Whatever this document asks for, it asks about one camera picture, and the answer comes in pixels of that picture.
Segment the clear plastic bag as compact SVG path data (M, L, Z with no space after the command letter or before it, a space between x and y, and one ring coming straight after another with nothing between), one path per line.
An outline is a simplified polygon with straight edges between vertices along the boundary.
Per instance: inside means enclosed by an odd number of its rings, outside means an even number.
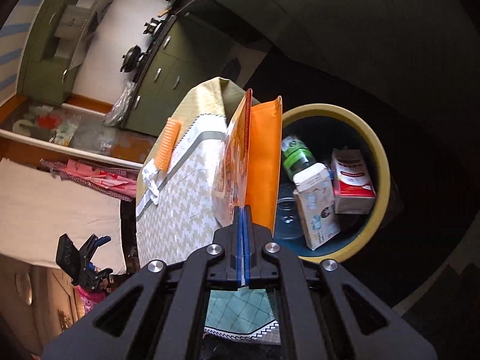
M115 127L121 125L124 121L127 111L131 105L136 84L133 81L125 83L122 94L115 101L112 109L104 116L103 124L107 127Z

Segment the small black pot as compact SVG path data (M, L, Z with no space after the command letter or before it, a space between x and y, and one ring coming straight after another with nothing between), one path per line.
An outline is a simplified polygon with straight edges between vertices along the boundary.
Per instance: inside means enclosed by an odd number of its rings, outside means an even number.
M160 23L161 21L159 19L151 18L148 22L145 22L143 33L145 35L154 36L155 31L157 30L157 27L160 25Z

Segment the red checked apron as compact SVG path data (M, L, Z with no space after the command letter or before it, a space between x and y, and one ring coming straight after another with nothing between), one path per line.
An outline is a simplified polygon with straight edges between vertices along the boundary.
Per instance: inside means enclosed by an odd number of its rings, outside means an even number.
M71 180L101 194L131 202L137 195L137 173L119 167L103 166L83 160L47 161L41 165L53 176Z

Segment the clear plastic cup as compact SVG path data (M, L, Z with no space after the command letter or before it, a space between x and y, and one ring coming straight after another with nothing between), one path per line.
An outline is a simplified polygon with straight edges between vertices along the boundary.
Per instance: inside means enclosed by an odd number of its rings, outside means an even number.
M274 237L279 240L292 241L304 235L294 190L289 183L280 184L278 189Z

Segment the white hanging cloth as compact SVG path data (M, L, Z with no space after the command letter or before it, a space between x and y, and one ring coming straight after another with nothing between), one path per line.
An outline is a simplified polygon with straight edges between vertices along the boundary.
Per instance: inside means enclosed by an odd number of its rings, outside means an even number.
M49 172L3 158L0 173L1 254L32 265L56 268L59 238L80 248L93 234L109 236L92 262L126 272L120 201Z

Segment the green toothpick jar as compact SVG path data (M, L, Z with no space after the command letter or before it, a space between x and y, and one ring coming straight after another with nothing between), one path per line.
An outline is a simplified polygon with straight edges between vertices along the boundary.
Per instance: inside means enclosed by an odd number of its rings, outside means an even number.
M295 174L317 162L308 147L296 135L289 135L282 139L281 161L291 180Z

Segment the black yellow-rimmed trash bin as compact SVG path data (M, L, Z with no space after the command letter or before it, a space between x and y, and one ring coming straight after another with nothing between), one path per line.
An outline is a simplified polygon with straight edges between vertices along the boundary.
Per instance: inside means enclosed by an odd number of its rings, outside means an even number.
M391 194L385 150L353 112L329 104L299 106L282 116L281 183L298 206L275 239L299 258L343 262L372 239Z

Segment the black wok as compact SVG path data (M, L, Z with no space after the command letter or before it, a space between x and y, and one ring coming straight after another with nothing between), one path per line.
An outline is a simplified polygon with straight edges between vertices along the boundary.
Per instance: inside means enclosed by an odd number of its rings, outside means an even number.
M134 71L143 59L144 55L145 53L142 51L140 46L136 45L131 47L127 53L122 56L123 62L120 67L120 72L130 73Z

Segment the green upper kitchen cabinets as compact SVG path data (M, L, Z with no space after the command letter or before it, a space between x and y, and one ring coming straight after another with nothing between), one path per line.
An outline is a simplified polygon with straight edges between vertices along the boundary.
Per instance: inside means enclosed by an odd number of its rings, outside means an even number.
M60 105L68 99L81 67L67 70L67 61L55 57L59 40L55 28L67 0L44 0L29 32L19 69L17 93L34 101Z

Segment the green kitchen cabinets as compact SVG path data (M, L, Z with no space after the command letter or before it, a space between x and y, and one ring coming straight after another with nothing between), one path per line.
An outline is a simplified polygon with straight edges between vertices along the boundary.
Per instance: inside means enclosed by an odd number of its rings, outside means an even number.
M130 125L219 76L238 45L276 47L396 107L479 93L477 2L180 0L138 69Z
M67 70L67 61L55 57L59 40L55 28L67 0L44 0L29 32L19 69L17 93L34 101L60 105L68 99L81 67Z

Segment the orange foam net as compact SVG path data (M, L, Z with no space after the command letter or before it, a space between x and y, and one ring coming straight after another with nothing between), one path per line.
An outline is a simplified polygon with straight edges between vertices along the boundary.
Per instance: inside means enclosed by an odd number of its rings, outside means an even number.
M159 148L154 157L154 165L161 172L166 172L168 170L181 126L182 124L179 121L173 118L168 118L163 129L163 135L160 139Z

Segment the steel range hood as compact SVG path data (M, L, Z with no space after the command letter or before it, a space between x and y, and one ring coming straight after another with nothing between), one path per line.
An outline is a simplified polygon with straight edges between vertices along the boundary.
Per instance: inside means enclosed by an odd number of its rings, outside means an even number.
M55 28L55 57L67 61L67 70L80 66L98 26L114 0L67 0Z

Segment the orange candy bag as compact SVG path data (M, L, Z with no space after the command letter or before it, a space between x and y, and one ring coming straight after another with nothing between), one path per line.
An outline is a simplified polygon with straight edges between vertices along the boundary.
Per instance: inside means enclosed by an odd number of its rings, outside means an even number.
M235 207L250 207L252 221L274 232L281 166L282 99L255 105L243 95L227 126L212 187L219 224L233 222Z

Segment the red white milk carton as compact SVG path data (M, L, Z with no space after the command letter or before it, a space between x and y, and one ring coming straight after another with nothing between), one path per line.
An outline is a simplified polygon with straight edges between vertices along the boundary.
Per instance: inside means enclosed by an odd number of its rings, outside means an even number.
M367 215L376 193L359 150L334 149L331 160L334 209L341 215Z

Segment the green lower kitchen cabinets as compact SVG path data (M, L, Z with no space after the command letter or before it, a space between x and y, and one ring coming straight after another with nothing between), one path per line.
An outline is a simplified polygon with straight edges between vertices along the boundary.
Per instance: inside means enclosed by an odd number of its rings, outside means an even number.
M477 2L180 0L138 69L130 125L219 76L238 45L276 47L396 107L479 93Z

